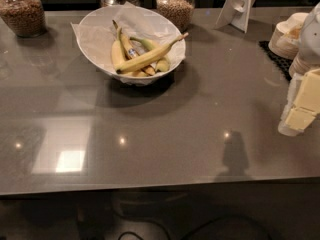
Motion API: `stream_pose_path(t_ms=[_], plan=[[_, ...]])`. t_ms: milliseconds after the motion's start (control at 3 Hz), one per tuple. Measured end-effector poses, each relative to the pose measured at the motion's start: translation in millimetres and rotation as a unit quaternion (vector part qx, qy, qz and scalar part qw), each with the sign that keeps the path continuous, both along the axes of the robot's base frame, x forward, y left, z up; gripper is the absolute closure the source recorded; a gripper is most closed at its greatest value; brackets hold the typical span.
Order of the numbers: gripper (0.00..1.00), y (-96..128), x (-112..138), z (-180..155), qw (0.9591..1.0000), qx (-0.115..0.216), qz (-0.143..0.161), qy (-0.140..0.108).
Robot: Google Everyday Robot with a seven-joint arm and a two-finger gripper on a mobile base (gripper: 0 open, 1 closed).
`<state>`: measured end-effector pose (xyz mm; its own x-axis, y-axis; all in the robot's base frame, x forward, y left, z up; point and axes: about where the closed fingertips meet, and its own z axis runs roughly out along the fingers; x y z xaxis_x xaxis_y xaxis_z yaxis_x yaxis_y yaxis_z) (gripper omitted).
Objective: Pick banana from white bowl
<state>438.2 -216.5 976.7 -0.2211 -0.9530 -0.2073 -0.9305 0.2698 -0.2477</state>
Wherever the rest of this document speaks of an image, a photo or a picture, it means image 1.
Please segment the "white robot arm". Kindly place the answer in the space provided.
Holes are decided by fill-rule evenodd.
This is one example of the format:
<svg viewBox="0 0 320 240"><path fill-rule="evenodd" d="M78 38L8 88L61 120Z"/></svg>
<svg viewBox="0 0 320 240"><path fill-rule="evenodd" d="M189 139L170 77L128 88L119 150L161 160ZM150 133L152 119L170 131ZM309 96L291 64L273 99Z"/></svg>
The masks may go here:
<svg viewBox="0 0 320 240"><path fill-rule="evenodd" d="M297 136L320 114L320 3L308 14L298 37L298 53L289 67L287 104L278 125Z"/></svg>

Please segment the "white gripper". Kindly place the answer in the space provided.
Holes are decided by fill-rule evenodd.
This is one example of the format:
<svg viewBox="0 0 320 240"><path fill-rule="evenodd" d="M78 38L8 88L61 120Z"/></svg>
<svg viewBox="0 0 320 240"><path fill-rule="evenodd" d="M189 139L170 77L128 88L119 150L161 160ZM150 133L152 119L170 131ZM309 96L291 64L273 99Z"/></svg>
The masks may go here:
<svg viewBox="0 0 320 240"><path fill-rule="evenodd" d="M308 71L304 76L295 73L289 83L278 132L289 137L300 134L320 113L320 69Z"/></svg>

